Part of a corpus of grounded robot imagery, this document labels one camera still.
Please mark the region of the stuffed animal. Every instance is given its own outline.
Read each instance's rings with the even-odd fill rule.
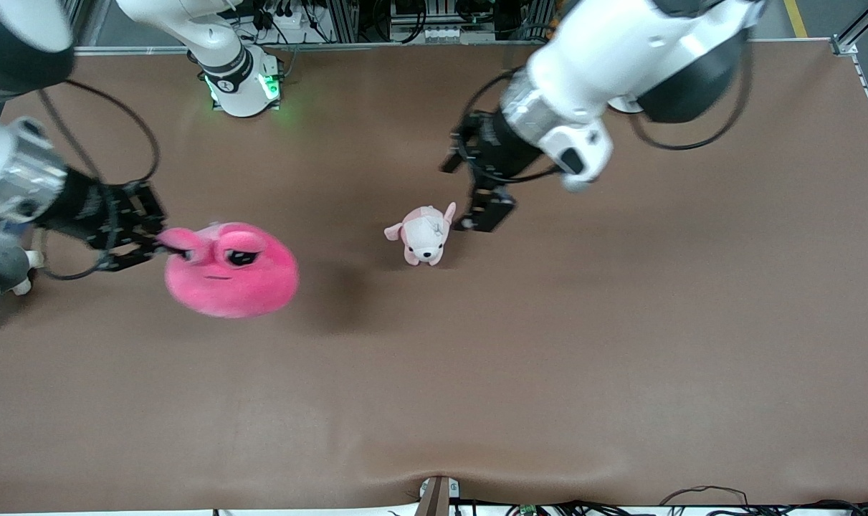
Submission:
[[[456,203],[449,203],[446,213],[433,206],[421,206],[411,210],[397,225],[386,228],[386,238],[393,242],[401,239],[405,244],[405,262],[437,265],[443,258],[443,246],[455,214]]]
[[[29,271],[42,266],[42,254],[20,245],[24,226],[0,225],[0,297],[8,290],[23,296],[32,289]]]
[[[174,228],[158,240],[172,254],[166,262],[167,290],[198,313],[257,317],[279,310],[297,291],[292,252],[256,226],[230,222],[201,231]]]

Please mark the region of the metal frame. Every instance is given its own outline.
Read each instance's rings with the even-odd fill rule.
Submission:
[[[828,38],[784,38],[784,39],[749,39],[751,42],[829,42]],[[523,42],[519,39],[507,39],[505,42],[471,42],[463,46],[499,46],[499,47],[535,47],[539,42]],[[292,52],[297,45],[269,45],[267,48]],[[341,52],[341,50],[371,50],[385,47],[403,47],[399,43],[322,43],[316,45],[300,45],[299,52]],[[172,47],[77,47],[77,56],[113,56],[113,55],[185,55],[189,51],[184,46]]]
[[[857,40],[868,30],[868,7],[840,34],[832,37],[832,49],[837,55],[857,53]]]
[[[561,3],[555,2],[555,0],[532,0],[526,11],[522,27],[526,25],[548,25],[552,19],[555,19],[555,6],[557,4]],[[524,29],[519,33],[518,38],[545,38],[546,33],[548,33],[548,30],[541,29],[541,27],[538,27],[538,29]]]
[[[351,0],[328,0],[336,43],[358,42],[358,5]]]

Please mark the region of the brown mat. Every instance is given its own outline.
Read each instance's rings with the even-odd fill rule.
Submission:
[[[382,229],[464,201],[466,176],[436,167],[504,51],[305,53],[282,110],[256,120],[210,111],[184,56],[83,59],[76,77],[161,138],[169,222],[263,226],[302,290],[223,321],[173,302],[162,258],[41,281],[0,328],[0,512],[394,504],[436,473],[508,501],[646,504],[699,483],[868,499],[852,62],[757,44],[751,105],[721,143],[663,153],[608,115],[595,189],[516,187],[498,232],[454,233],[440,267],[407,267]],[[53,94],[109,180],[143,172],[122,115]],[[656,134],[709,134],[729,107]],[[5,115],[23,113],[42,113],[34,95]],[[52,252],[71,271],[92,258]]]

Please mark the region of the plush toy ear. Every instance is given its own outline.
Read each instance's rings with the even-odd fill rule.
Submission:
[[[186,260],[188,261],[197,262],[204,257],[205,242],[201,239],[201,236],[191,229],[167,229],[167,231],[156,235],[156,239],[172,252],[191,252],[190,254],[186,254]]]
[[[449,203],[447,212],[443,214],[443,218],[447,220],[447,224],[453,222],[454,215],[456,215],[456,203]]]
[[[386,228],[385,231],[384,231],[384,233],[386,233],[386,238],[387,238],[387,239],[390,239],[390,240],[393,241],[393,242],[394,242],[394,241],[397,241],[397,239],[399,239],[399,231],[400,231],[400,229],[401,229],[401,222],[399,222],[399,223],[398,223],[397,225],[395,225],[395,226],[389,226],[389,227]]]
[[[156,235],[156,239],[162,245],[175,249],[197,249],[204,244],[201,237],[195,235],[194,231],[185,228],[167,229],[167,231]]]

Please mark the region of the yellow floor line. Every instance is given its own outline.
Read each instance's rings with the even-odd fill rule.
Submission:
[[[803,25],[803,17],[800,16],[800,9],[797,7],[797,0],[784,0],[784,9],[787,9],[787,16],[791,19],[793,35],[797,38],[809,38],[806,35],[806,26]]]

